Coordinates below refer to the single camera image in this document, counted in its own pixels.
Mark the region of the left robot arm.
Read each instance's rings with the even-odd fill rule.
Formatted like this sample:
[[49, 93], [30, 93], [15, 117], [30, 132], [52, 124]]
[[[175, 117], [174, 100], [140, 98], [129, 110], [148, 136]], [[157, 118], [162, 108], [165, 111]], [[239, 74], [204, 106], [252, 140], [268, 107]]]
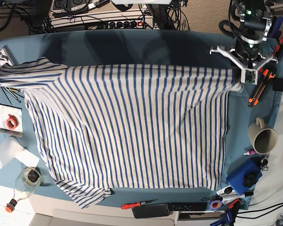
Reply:
[[271, 61], [278, 62], [273, 53], [262, 55], [260, 50], [271, 27], [272, 13], [263, 0], [232, 0], [228, 18], [219, 23], [219, 29], [236, 39], [235, 46], [212, 47], [209, 53], [230, 59], [241, 70], [240, 82], [256, 85], [260, 69]]

